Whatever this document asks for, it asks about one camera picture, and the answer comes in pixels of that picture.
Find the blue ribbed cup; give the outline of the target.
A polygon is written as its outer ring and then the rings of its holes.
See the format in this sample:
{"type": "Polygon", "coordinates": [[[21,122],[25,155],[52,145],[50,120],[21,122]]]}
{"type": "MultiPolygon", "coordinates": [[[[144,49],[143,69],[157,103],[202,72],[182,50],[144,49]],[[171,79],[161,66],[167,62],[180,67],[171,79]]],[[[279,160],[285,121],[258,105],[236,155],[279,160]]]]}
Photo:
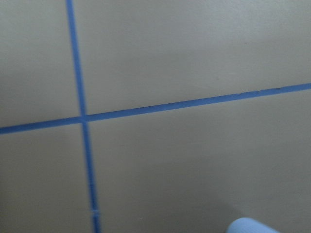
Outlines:
{"type": "Polygon", "coordinates": [[[226,233],[279,233],[277,230],[252,218],[242,217],[234,220],[226,233]]]}

